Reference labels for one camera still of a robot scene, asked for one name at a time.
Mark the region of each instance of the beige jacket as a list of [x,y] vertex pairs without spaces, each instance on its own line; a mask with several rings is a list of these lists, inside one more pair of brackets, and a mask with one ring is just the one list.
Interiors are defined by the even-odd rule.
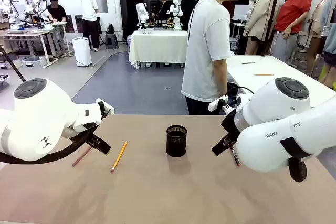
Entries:
[[326,3],[329,0],[323,0],[315,9],[313,16],[311,17],[312,19],[312,25],[310,29],[310,35],[313,37],[321,38],[321,33],[322,33],[322,24],[321,24],[321,16],[323,13],[323,9],[326,6]]
[[265,41],[272,5],[272,0],[258,0],[256,2],[252,9],[251,16],[246,24],[245,31],[243,33],[244,36],[256,36],[258,39]]

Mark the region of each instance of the hand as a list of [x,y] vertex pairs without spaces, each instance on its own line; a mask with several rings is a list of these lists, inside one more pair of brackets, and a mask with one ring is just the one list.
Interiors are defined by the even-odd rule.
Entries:
[[283,31],[283,39],[288,39],[290,36],[290,33],[292,32],[292,28],[288,26],[285,31]]

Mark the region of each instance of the black mesh cup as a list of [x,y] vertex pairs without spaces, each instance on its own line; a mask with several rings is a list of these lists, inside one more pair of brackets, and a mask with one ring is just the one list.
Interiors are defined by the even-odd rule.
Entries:
[[182,157],[185,154],[187,143],[187,129],[182,126],[173,125],[167,129],[166,152],[172,157]]

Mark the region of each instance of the man in white t-shirt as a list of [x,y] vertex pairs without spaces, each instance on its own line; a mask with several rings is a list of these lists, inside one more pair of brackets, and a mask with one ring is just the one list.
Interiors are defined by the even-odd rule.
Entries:
[[230,14],[218,1],[199,0],[189,22],[181,94],[190,115],[218,115],[219,110],[211,113],[208,106],[227,92]]
[[99,50],[99,24],[97,24],[98,5],[96,0],[81,0],[83,8],[83,37],[89,38],[91,35],[95,52]]

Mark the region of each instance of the black pants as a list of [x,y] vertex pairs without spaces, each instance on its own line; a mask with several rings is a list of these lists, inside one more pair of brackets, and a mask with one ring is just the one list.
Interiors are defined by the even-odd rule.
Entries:
[[83,19],[83,37],[89,39],[91,48],[90,35],[92,38],[93,48],[99,48],[99,32],[97,21],[87,21]]
[[210,112],[208,110],[210,102],[200,102],[189,97],[185,97],[189,110],[189,115],[219,115],[219,110]]

